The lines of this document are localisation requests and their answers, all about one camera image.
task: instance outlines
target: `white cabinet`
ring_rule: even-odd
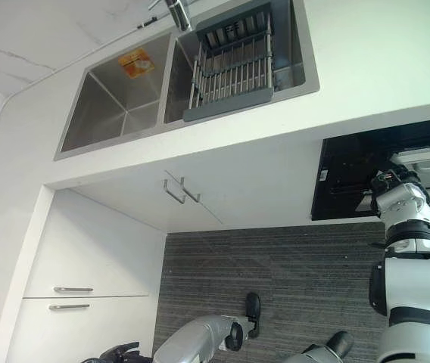
[[[168,173],[170,166],[173,166],[170,161],[153,163],[123,177],[83,185],[74,190],[162,231],[220,229],[221,223],[216,216],[203,203],[187,197],[173,180]],[[168,191],[174,196],[164,190],[165,180]],[[201,191],[192,189],[192,193]],[[184,195],[184,203],[176,200]]]
[[[145,296],[165,234],[69,190],[55,194],[25,297]],[[55,287],[92,289],[54,291]]]
[[[269,138],[152,163],[75,190],[167,232],[307,224],[321,144]],[[178,182],[184,177],[200,203],[166,195],[164,170]]]
[[[321,141],[288,138],[180,157],[172,173],[225,228],[296,225],[309,220]]]
[[[8,363],[77,363],[122,343],[140,342],[151,356],[152,298],[23,299]],[[88,305],[51,310],[49,306]]]

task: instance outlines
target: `dish drying rack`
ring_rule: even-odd
[[[186,122],[272,99],[271,22],[270,2],[260,0],[198,24]]]

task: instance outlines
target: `built-in appliance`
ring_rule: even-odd
[[[417,172],[430,195],[430,121],[326,139],[312,220],[374,215],[369,181],[389,160]]]

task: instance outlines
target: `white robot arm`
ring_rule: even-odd
[[[208,315],[190,321],[156,351],[154,363],[206,363],[217,349],[240,350],[247,338],[259,335],[260,300],[245,299],[246,316]]]
[[[301,354],[287,358],[283,363],[343,363],[353,346],[353,336],[339,331],[324,346],[312,345]]]
[[[377,363],[430,361],[430,206],[403,166],[372,180],[373,208],[385,223],[384,260],[373,266],[369,300],[388,316]]]

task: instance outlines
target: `stainless steel sink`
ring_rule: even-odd
[[[273,83],[270,85],[273,85],[273,96],[269,102],[318,91],[319,81],[303,0],[270,0],[270,3],[273,20],[273,77],[270,78]],[[216,8],[209,14],[202,14],[192,19],[192,23],[196,25],[217,16],[217,12],[227,10],[229,5],[223,5],[222,10]],[[153,67],[132,78],[120,65],[120,58],[139,49],[148,55]],[[194,62],[199,52],[200,41],[195,31],[180,36],[173,29],[88,68],[55,159],[168,132],[219,116],[220,113],[213,113],[191,122],[183,119],[185,110],[189,108]],[[254,85],[256,76],[254,73],[252,76]],[[236,108],[229,112],[239,112]]]
[[[272,62],[274,91],[270,102],[318,91],[319,80],[302,0],[271,0],[270,4],[273,22]],[[165,123],[180,122],[183,111],[190,107],[193,66],[195,58],[200,57],[199,52],[200,42],[195,32],[184,34],[176,39],[168,102],[164,117]],[[227,58],[227,53],[225,55],[223,53],[219,54],[214,58],[215,62],[223,64]],[[246,69],[251,82],[254,82],[257,79],[257,75],[255,74],[256,72],[252,73],[250,63],[249,67],[243,67],[244,73]],[[221,83],[225,81],[223,77],[228,78],[227,75],[220,76]],[[249,83],[248,79],[244,82],[248,83],[248,88],[253,84]],[[240,88],[243,90],[245,86],[245,83],[241,85],[240,77],[238,80],[235,78],[234,89]],[[218,88],[215,89],[217,90],[217,95],[214,95],[214,101],[211,99],[209,101],[213,104],[223,101],[218,98]],[[195,122],[202,122],[207,119],[207,117],[202,117]]]

